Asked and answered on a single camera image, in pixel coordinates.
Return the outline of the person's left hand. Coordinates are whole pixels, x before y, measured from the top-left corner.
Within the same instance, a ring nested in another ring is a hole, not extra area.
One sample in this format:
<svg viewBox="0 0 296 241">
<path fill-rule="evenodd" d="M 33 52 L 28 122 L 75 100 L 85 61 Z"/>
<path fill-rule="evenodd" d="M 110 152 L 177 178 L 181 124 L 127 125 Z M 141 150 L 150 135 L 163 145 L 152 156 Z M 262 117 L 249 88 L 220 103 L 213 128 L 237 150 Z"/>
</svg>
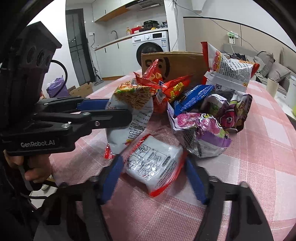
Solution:
<svg viewBox="0 0 296 241">
<path fill-rule="evenodd" d="M 23 156 L 9 156 L 4 150 L 4 156 L 7 163 L 12 168 L 23 165 Z M 25 172 L 25 179 L 34 183 L 44 182 L 52 174 L 52 166 L 50 163 L 50 154 L 36 155 L 29 157 L 26 163 L 29 165 L 29 170 Z"/>
</svg>

